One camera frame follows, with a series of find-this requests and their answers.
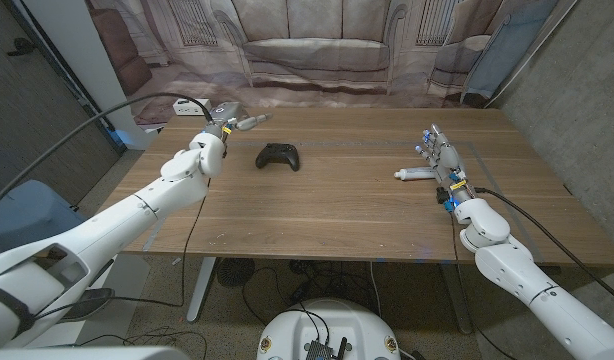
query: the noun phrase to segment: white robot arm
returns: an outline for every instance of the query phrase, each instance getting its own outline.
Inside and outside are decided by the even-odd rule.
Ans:
[[[270,114],[249,117],[240,103],[223,103],[213,121],[161,168],[161,177],[81,225],[0,254],[0,348],[22,347],[54,325],[100,270],[158,219],[201,201],[204,177],[221,172],[232,128],[249,130]],[[46,265],[38,258],[51,254]],[[54,310],[50,315],[38,317]]]
[[[476,197],[465,166],[447,137],[432,124],[423,132],[426,150],[416,150],[436,170],[448,192],[445,208],[460,224],[460,241],[475,253],[478,270],[516,296],[576,359],[614,359],[614,329],[534,263],[531,252],[510,234],[507,221]]]

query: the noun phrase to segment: wood grain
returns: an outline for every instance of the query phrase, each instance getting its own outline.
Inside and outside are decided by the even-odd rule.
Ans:
[[[250,109],[257,115],[267,109]],[[435,181],[402,182],[403,167],[426,166],[414,151],[422,130],[441,126],[475,186],[499,189],[539,219],[585,263],[614,266],[614,244],[504,114],[461,109],[273,109],[274,119],[229,138],[223,173],[212,179],[188,252],[214,256],[455,261],[450,216],[436,204]],[[144,186],[200,125],[174,117],[109,201]],[[267,142],[298,148],[301,169],[254,165]],[[544,264],[570,261],[500,201],[484,198]],[[167,219],[150,248],[180,253],[192,230],[191,206]],[[128,248],[141,251],[148,235]],[[473,262],[459,242],[458,258]]]

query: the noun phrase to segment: gray cable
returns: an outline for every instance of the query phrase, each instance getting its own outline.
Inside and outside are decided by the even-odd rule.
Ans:
[[[87,121],[85,121],[84,123],[78,125],[78,127],[76,127],[74,130],[72,130],[69,134],[65,135],[62,139],[60,139],[57,143],[55,143],[54,145],[52,145],[52,147],[50,147],[49,149],[47,149],[47,151],[45,151],[44,153],[42,153],[42,155],[40,155],[36,160],[34,160],[31,164],[29,164],[29,166],[27,166],[23,171],[21,171],[18,175],[16,175],[16,177],[10,181],[7,185],[5,185],[5,187],[0,190],[0,200],[2,200],[7,193],[13,189],[16,184],[18,184],[18,182],[20,180],[22,180],[25,176],[27,176],[27,174],[29,174],[32,170],[34,170],[41,162],[43,162],[45,159],[47,159],[51,154],[53,154],[54,152],[56,152],[56,150],[58,150],[58,148],[60,148],[61,146],[63,146],[67,141],[69,141],[69,139],[71,139],[72,137],[74,137],[76,134],[78,134],[81,130],[83,130],[85,127],[87,127],[87,125],[93,123],[96,120],[99,120],[100,118],[102,118],[103,116],[106,116],[108,114],[111,114],[112,112],[121,109],[127,105],[131,105],[135,102],[139,102],[145,99],[149,99],[149,98],[153,98],[153,97],[158,97],[158,96],[171,96],[171,97],[176,97],[176,98],[182,98],[182,99],[186,99],[189,100],[191,102],[193,102],[194,104],[200,106],[200,108],[203,110],[203,115],[205,115],[205,119],[207,120],[207,122],[211,122],[212,121],[212,117],[211,114],[209,113],[209,110],[207,110],[207,108],[205,106],[203,106],[203,104],[201,104],[198,100],[189,97],[187,95],[182,95],[182,94],[177,94],[177,93],[170,93],[170,92],[157,92],[157,93],[153,93],[153,94],[148,94],[145,96],[141,96],[139,98],[133,99],[133,100],[128,100],[125,102],[122,102],[118,105],[112,106],[111,108],[89,118]]]
[[[369,273],[371,274],[371,282],[374,284],[374,291],[376,292],[376,302],[378,303],[378,316],[383,317],[383,312],[380,309],[380,297],[378,296],[378,287],[376,286],[376,280],[374,280],[374,262],[369,262]]]

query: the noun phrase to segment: white cylinder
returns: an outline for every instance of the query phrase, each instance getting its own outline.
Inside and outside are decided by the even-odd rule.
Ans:
[[[408,168],[400,169],[394,173],[394,177],[400,180],[414,180],[414,179],[433,179],[435,171],[431,168]]]

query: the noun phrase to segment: game controller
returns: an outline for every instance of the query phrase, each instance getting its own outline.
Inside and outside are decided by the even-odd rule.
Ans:
[[[267,144],[256,158],[256,167],[262,169],[270,162],[289,164],[294,171],[300,169],[298,150],[291,144]]]

